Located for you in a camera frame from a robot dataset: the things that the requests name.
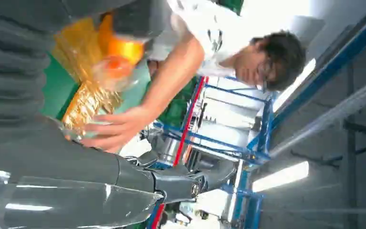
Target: fingers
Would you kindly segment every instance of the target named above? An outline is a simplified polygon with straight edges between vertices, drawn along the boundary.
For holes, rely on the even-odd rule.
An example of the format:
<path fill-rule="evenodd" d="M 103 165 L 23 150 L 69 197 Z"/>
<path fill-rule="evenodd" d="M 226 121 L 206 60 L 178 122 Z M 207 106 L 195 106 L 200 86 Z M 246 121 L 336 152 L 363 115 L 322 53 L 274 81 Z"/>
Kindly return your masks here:
<path fill-rule="evenodd" d="M 120 148 L 126 142 L 128 141 L 126 141 L 124 137 L 120 136 L 98 137 L 95 139 L 83 139 L 81 141 L 81 143 L 86 147 L 95 147 L 104 151 L 112 151 Z"/>
<path fill-rule="evenodd" d="M 94 120 L 99 122 L 108 122 L 112 124 L 124 124 L 128 122 L 128 115 L 125 114 L 96 115 L 94 117 Z"/>
<path fill-rule="evenodd" d="M 94 132 L 97 135 L 118 135 L 128 130 L 127 124 L 122 125 L 97 125 L 87 124 L 86 131 Z"/>

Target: gold foil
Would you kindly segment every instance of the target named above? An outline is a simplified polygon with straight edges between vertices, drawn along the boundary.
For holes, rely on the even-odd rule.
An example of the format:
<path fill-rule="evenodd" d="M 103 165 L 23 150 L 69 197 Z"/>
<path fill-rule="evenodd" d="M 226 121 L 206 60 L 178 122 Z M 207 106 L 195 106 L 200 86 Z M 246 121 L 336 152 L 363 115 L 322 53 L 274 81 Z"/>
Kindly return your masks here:
<path fill-rule="evenodd" d="M 104 55 L 91 18 L 66 27 L 55 36 L 55 41 L 53 56 L 75 81 L 81 83 L 62 121 L 66 129 L 83 135 L 83 126 L 99 109 L 112 113 L 122 101 L 117 93 L 101 89 L 93 80 L 92 68 Z"/>

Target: dark hair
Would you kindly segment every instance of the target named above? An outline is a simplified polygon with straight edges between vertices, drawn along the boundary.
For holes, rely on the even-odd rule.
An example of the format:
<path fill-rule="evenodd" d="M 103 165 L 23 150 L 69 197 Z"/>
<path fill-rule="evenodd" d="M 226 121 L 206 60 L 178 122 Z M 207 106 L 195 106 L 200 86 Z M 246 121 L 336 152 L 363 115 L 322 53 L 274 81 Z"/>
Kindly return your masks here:
<path fill-rule="evenodd" d="M 305 49 L 299 39 L 288 31 L 280 31 L 252 40 L 254 43 L 257 41 L 263 41 L 261 49 L 266 52 L 275 66 L 276 78 L 267 82 L 267 89 L 270 91 L 285 90 L 304 70 Z"/>

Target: shiny gray surface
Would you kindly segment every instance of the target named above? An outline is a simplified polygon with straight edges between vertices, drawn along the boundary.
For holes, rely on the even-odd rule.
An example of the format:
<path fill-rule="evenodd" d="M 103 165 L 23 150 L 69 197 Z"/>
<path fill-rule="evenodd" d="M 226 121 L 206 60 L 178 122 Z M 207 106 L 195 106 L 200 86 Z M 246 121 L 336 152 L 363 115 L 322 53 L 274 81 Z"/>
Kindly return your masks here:
<path fill-rule="evenodd" d="M 0 228 L 121 227 L 146 220 L 161 197 L 115 185 L 41 177 L 8 184 L 0 176 Z"/>

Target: ceiling light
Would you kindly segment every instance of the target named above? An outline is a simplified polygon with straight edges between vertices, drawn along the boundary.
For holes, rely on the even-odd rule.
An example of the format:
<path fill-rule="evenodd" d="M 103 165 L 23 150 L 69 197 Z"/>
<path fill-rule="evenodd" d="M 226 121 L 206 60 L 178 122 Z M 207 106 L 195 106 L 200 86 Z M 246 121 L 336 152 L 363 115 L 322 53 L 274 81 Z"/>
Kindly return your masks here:
<path fill-rule="evenodd" d="M 260 192 L 298 181 L 307 177 L 308 173 L 309 163 L 304 161 L 255 181 L 253 183 L 253 192 Z"/>
<path fill-rule="evenodd" d="M 290 95 L 307 79 L 307 77 L 312 73 L 316 67 L 316 60 L 312 59 L 304 68 L 302 73 L 297 77 L 295 82 L 289 86 L 285 91 L 283 91 L 273 104 L 273 111 L 276 112 Z"/>

